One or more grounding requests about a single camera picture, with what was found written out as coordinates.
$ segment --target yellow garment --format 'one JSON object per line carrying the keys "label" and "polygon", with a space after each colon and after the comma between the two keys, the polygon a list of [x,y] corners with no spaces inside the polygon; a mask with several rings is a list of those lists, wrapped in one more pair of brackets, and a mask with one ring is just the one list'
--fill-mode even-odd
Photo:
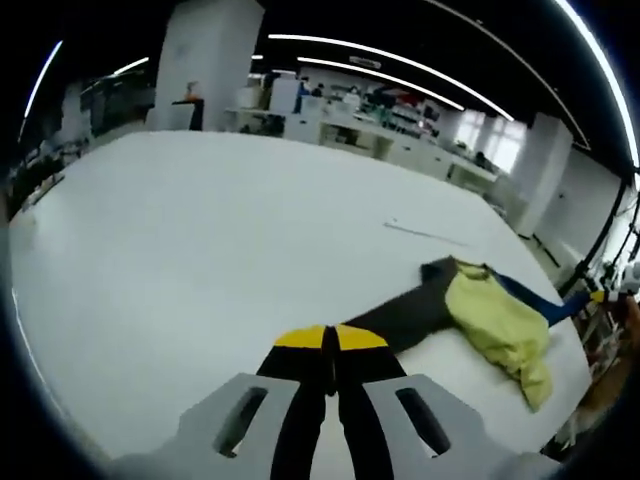
{"label": "yellow garment", "polygon": [[469,342],[518,380],[529,405],[538,410],[553,389],[542,362],[549,344],[542,315],[509,295],[484,267],[460,262],[445,301]]}

